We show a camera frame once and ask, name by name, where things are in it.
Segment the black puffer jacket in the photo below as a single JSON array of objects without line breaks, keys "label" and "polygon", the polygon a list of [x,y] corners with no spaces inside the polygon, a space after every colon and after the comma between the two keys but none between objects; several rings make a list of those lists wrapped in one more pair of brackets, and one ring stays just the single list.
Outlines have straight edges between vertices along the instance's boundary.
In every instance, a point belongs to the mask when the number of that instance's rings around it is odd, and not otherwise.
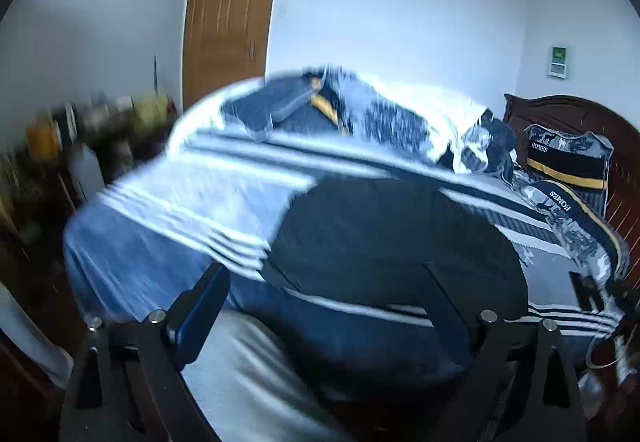
[{"label": "black puffer jacket", "polygon": [[440,191],[396,180],[324,180],[296,196],[262,276],[315,297],[427,306],[434,286],[463,314],[528,310],[520,258],[487,219]]}]

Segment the black smartphone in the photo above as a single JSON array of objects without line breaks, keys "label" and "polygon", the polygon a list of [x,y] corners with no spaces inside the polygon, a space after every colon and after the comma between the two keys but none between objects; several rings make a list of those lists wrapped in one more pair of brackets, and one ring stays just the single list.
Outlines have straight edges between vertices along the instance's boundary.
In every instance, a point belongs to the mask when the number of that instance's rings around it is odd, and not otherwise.
[{"label": "black smartphone", "polygon": [[570,272],[572,283],[579,307],[587,312],[603,312],[605,309],[600,288],[591,275]]}]

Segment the person's jeans leg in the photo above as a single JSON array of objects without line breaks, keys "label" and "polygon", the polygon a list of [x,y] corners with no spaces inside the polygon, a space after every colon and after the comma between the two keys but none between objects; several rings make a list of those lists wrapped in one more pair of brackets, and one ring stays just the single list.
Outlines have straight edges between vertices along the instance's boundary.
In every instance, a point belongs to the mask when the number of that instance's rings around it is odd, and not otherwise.
[{"label": "person's jeans leg", "polygon": [[181,375],[221,440],[350,439],[296,375],[280,339],[250,315],[221,311]]}]

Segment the blue striped bed blanket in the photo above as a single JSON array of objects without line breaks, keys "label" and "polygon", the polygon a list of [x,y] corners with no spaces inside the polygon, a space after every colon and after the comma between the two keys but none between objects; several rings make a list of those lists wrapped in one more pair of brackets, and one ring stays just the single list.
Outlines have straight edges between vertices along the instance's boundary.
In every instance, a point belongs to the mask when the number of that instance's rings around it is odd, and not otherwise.
[{"label": "blue striped bed blanket", "polygon": [[574,361],[622,321],[605,293],[615,278],[596,280],[603,312],[579,307],[570,272],[590,274],[514,189],[534,182],[458,174],[350,137],[280,132],[258,143],[231,130],[197,131],[169,146],[70,219],[64,258],[79,312],[85,319],[145,318],[219,263],[230,274],[228,306],[268,326],[313,372],[339,368],[409,384],[457,373],[424,307],[344,303],[262,276],[291,201],[324,180],[352,179],[424,184],[498,228],[520,258],[528,289],[528,310],[513,321],[555,321]]}]

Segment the flat navy yellow pillow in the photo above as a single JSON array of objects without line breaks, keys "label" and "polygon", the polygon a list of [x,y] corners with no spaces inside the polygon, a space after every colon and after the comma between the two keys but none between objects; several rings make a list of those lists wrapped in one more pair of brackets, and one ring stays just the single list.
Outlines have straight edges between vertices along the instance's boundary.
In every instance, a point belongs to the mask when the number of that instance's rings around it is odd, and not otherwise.
[{"label": "flat navy yellow pillow", "polygon": [[575,191],[553,181],[516,184],[514,189],[544,216],[570,258],[599,283],[627,275],[630,254],[626,241]]}]

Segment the dark wooden side table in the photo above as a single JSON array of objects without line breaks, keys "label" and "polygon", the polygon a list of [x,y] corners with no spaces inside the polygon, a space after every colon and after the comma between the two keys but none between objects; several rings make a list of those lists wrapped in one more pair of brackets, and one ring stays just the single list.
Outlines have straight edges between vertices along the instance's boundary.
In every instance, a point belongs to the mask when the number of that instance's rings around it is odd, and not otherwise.
[{"label": "dark wooden side table", "polygon": [[169,98],[43,113],[1,154],[1,225],[60,227],[91,195],[157,156],[178,118]]}]

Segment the translucent plastic jug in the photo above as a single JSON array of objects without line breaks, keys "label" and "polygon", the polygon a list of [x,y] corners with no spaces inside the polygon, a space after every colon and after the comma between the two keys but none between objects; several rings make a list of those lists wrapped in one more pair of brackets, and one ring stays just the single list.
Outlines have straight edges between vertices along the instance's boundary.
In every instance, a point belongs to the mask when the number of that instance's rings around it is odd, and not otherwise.
[{"label": "translucent plastic jug", "polygon": [[96,154],[85,144],[76,144],[68,156],[68,171],[78,198],[90,200],[105,187]]}]

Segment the upright navy yellow pillow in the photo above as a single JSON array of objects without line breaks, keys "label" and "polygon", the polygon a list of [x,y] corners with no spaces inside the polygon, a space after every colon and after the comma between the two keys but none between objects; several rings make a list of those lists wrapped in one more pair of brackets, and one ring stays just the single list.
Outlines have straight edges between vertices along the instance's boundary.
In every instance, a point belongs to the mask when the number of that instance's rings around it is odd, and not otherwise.
[{"label": "upright navy yellow pillow", "polygon": [[550,179],[590,191],[608,188],[608,167],[614,147],[604,136],[590,131],[572,135],[530,124],[526,165]]}]

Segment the yellow container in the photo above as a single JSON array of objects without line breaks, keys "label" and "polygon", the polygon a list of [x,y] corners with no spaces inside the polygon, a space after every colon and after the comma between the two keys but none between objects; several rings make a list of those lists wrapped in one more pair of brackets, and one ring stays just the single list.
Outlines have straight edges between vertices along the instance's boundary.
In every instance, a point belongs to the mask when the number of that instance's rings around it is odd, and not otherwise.
[{"label": "yellow container", "polygon": [[35,161],[51,161],[60,151],[58,133],[51,121],[43,120],[32,124],[26,130],[26,139],[30,157]]}]

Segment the blue white floral duvet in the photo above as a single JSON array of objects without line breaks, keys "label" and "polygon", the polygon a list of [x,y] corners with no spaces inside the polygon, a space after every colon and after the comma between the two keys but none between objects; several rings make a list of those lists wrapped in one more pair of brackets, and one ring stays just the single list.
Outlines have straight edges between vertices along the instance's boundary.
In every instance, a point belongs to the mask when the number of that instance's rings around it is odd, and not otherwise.
[{"label": "blue white floral duvet", "polygon": [[388,84],[338,67],[303,77],[326,100],[337,128],[360,141],[459,174],[510,176],[515,133],[473,98],[431,85]]}]

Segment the yellow plastic bag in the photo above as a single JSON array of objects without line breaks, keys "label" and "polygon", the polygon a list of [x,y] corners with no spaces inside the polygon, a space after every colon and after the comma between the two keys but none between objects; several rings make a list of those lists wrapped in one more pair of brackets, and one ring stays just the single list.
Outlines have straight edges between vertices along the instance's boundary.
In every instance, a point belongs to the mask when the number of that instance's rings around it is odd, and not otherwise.
[{"label": "yellow plastic bag", "polygon": [[164,124],[171,108],[171,99],[165,94],[134,98],[134,128],[140,131]]}]

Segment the dark wooden headboard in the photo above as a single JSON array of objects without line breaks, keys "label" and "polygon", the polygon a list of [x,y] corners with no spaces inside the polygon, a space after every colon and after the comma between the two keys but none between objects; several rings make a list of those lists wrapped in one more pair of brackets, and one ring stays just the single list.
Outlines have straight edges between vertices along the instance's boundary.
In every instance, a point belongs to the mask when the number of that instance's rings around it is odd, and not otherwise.
[{"label": "dark wooden headboard", "polygon": [[518,138],[518,163],[560,182],[639,255],[639,131],[597,102],[570,95],[506,94],[503,121]]}]

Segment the upright metal pole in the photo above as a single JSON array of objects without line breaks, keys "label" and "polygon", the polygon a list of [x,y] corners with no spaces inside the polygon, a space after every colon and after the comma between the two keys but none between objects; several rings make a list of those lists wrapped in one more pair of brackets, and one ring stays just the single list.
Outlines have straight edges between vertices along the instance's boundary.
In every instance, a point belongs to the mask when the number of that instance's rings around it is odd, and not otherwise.
[{"label": "upright metal pole", "polygon": [[153,57],[153,90],[154,96],[160,94],[160,90],[158,89],[158,76],[157,76],[157,55]]}]

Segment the striped blue pillow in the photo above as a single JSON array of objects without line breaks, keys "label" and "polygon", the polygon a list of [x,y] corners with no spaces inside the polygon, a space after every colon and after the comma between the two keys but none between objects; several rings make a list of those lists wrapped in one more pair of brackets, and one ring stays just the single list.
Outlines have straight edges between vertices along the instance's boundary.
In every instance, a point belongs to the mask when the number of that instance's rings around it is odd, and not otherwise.
[{"label": "striped blue pillow", "polygon": [[278,130],[303,135],[352,134],[346,102],[317,73],[268,80],[258,90],[228,100],[220,112],[225,124],[239,125],[255,142],[265,142]]}]

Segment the brown wooden door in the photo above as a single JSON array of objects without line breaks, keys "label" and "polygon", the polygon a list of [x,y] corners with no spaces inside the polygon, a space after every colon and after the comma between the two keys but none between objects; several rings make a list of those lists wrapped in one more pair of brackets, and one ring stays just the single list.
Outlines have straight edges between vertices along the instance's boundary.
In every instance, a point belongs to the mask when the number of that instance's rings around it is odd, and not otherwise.
[{"label": "brown wooden door", "polygon": [[231,83],[263,76],[273,0],[188,0],[182,105]]}]

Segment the wall thermostat panel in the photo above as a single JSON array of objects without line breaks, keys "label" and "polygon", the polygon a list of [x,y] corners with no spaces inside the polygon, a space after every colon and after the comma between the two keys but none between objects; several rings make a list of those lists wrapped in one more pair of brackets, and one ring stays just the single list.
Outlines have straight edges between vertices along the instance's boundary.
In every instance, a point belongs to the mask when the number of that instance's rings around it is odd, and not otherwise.
[{"label": "wall thermostat panel", "polygon": [[567,78],[567,48],[565,46],[551,46],[547,76],[559,80]]}]

